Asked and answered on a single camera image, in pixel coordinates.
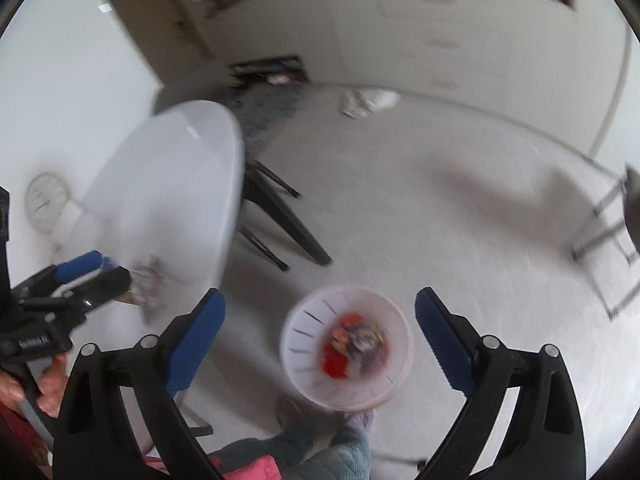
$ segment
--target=person's foot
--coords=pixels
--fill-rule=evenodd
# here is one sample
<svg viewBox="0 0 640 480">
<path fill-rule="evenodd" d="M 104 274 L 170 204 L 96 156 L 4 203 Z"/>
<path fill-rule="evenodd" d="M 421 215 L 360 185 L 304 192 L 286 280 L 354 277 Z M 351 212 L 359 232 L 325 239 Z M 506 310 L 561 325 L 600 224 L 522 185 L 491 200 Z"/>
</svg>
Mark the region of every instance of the person's foot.
<svg viewBox="0 0 640 480">
<path fill-rule="evenodd" d="M 311 421 L 311 410 L 309 407 L 289 396 L 279 396 L 276 399 L 274 411 L 281 428 Z"/>
<path fill-rule="evenodd" d="M 375 410 L 363 413 L 348 413 L 344 417 L 344 425 L 352 430 L 363 431 L 366 434 L 371 433 L 373 421 L 376 417 Z"/>
</svg>

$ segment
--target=gray rug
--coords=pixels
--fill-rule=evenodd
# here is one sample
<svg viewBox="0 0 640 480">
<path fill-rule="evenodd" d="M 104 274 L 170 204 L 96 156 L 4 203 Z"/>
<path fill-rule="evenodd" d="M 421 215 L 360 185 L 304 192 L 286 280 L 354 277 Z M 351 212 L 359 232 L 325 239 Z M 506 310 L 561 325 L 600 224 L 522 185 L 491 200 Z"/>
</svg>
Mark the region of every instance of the gray rug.
<svg viewBox="0 0 640 480">
<path fill-rule="evenodd" d="M 292 118 L 316 88 L 304 83 L 254 84 L 225 102 L 238 117 L 249 158 L 260 155 L 277 136 L 277 126 Z"/>
</svg>

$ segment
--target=white plastic basket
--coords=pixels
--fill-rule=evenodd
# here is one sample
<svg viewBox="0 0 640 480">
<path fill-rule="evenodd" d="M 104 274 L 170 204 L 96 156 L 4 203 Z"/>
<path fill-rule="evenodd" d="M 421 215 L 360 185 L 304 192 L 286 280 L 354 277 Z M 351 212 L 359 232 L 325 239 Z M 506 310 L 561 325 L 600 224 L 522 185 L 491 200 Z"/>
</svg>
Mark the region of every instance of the white plastic basket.
<svg viewBox="0 0 640 480">
<path fill-rule="evenodd" d="M 362 378 L 332 379 L 321 370 L 323 348 L 345 314 L 356 312 L 385 332 L 380 364 Z M 360 412 L 387 402 L 408 377 L 414 340 L 404 315 L 370 288 L 331 286 L 301 300 L 280 337 L 280 358 L 289 380 L 308 400 L 331 410 Z"/>
</svg>

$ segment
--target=person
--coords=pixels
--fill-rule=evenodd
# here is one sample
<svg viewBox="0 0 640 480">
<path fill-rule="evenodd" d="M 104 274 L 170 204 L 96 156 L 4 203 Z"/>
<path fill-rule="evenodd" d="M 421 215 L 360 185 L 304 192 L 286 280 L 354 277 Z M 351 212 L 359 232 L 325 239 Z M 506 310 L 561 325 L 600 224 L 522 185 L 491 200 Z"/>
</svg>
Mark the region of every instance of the person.
<svg viewBox="0 0 640 480">
<path fill-rule="evenodd" d="M 67 382 L 66 357 L 57 356 L 38 380 L 42 396 L 38 406 L 47 415 L 57 417 Z M 50 477 L 47 451 L 35 430 L 21 416 L 18 403 L 24 391 L 16 379 L 0 370 L 0 416 L 4 418 L 36 464 Z M 209 454 L 212 463 L 227 480 L 366 480 L 370 473 L 369 433 L 374 412 L 351 413 L 329 447 L 308 460 L 316 442 L 312 410 L 291 397 L 276 400 L 274 409 L 282 431 L 267 440 L 247 438 L 233 442 Z M 160 459 L 145 457 L 146 462 L 166 472 Z"/>
</svg>

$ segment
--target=white plastic bag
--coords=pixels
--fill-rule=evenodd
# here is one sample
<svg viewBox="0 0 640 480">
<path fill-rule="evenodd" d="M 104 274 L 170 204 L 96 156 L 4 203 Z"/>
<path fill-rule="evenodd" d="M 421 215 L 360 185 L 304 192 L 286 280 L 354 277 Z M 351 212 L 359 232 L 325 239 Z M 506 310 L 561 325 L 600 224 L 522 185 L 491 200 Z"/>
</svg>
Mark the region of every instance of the white plastic bag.
<svg viewBox="0 0 640 480">
<path fill-rule="evenodd" d="M 369 114 L 394 108 L 400 100 L 400 94 L 382 88 L 363 88 L 349 90 L 342 98 L 342 113 L 354 119 L 363 119 Z"/>
</svg>

